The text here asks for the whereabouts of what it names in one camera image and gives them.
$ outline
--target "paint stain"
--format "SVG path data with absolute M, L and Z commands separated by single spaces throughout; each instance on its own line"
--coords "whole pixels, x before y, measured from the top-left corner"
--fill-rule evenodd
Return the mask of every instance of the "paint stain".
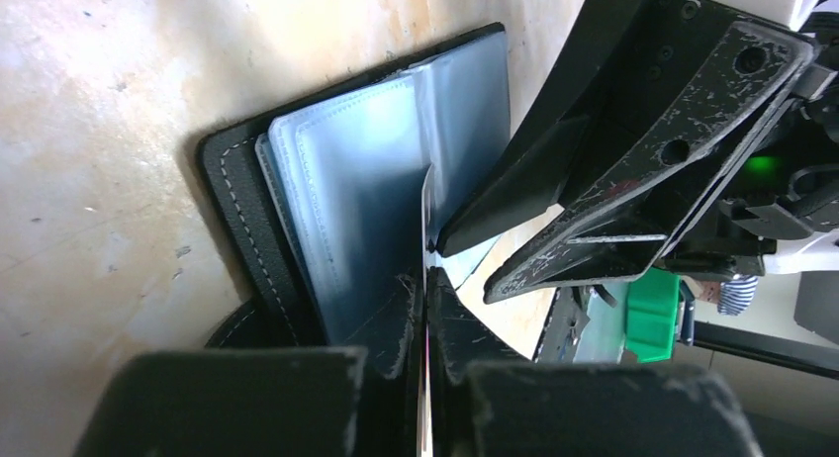
M 189 254 L 190 252 L 192 252 L 192 247 L 190 247 L 189 245 L 181 246 L 175 249 L 175 257 L 180 259 L 183 256 Z

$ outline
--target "table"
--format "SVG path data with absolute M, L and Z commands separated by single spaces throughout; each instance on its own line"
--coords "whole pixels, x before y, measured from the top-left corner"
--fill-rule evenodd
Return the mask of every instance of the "table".
M 4 0 L 0 455 L 69 455 L 122 364 L 198 348 L 249 296 L 196 174 L 200 138 L 495 21 L 515 127 L 582 2 Z

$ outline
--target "green led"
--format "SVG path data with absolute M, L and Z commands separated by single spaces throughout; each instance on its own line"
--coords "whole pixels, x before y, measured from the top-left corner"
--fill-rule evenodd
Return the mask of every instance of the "green led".
M 778 170 L 780 165 L 781 161 L 779 159 L 764 156 L 752 157 L 746 160 L 746 164 L 743 165 L 743 168 L 749 173 L 753 173 L 755 175 L 772 176 L 775 174 L 775 171 Z

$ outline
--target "wooden table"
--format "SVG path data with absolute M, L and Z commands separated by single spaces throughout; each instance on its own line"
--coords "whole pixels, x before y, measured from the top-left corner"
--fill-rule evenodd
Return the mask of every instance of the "wooden table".
M 69 455 L 126 360 L 198 348 L 249 296 L 196 175 L 201 137 L 495 21 L 515 127 L 582 2 L 4 0 L 0 455 Z M 477 297 L 532 349 L 544 298 L 499 314 Z

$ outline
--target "scuffed table surface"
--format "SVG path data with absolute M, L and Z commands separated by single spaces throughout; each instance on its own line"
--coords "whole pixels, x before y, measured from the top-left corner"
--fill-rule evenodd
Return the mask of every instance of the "scuffed table surface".
M 196 175 L 201 137 L 495 21 L 516 127 L 582 2 L 4 0 L 0 455 L 69 455 L 115 370 L 198 348 L 249 296 Z M 521 301 L 521 327 L 544 302 Z

